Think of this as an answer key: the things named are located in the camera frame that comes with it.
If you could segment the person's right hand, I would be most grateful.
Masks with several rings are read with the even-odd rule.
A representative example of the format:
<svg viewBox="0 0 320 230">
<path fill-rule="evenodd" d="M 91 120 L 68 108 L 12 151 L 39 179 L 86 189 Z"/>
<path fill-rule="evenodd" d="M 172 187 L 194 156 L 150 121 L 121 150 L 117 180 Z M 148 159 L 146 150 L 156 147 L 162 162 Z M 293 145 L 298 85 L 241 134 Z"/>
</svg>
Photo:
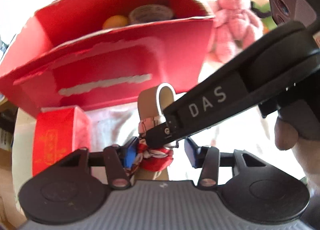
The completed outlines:
<svg viewBox="0 0 320 230">
<path fill-rule="evenodd" d="M 305 173 L 308 186 L 313 194 L 319 195 L 319 141 L 300 137 L 291 124 L 279 117 L 274 127 L 274 133 L 276 147 L 279 150 L 292 150 Z"/>
</svg>

